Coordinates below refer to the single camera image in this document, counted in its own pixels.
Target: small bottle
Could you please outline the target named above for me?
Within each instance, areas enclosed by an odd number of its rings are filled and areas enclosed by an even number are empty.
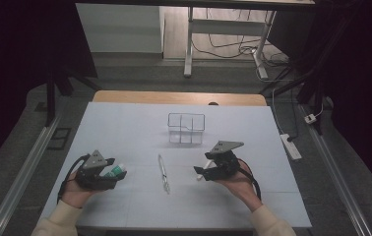
[[[107,172],[104,177],[115,177],[125,171],[125,165],[119,164],[115,166],[111,171]]]

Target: white table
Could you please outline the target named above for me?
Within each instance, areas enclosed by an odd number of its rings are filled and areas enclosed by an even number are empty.
[[[170,112],[206,116],[201,145],[168,141]],[[98,149],[127,166],[114,190],[93,196],[78,225],[99,229],[251,229],[249,210],[223,186],[196,180],[194,165],[219,140],[239,141],[234,150],[252,168],[264,204],[293,227],[310,227],[270,107],[91,102],[41,217],[56,205],[61,181],[82,155]],[[167,171],[162,188],[157,155]]]

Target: sleeve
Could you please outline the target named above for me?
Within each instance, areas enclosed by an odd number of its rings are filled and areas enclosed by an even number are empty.
[[[259,236],[296,236],[292,227],[278,219],[266,206],[262,205],[250,216]]]
[[[76,222],[81,213],[80,208],[74,208],[60,201],[48,218],[38,222],[31,236],[77,236]]]

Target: wire basket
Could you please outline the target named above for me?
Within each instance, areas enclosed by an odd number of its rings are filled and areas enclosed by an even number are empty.
[[[167,126],[171,143],[201,144],[205,131],[205,115],[169,113]]]

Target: human hand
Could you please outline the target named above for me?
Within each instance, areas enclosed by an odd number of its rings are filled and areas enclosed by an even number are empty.
[[[61,201],[72,207],[82,208],[92,195],[103,191],[83,189],[75,181],[75,177],[76,172],[69,176]]]
[[[239,164],[242,169],[251,173],[250,168],[244,161],[239,160]],[[229,192],[240,199],[251,212],[263,205],[254,191],[253,183],[241,172],[237,172],[234,176],[225,180],[216,180],[216,182],[225,186]]]

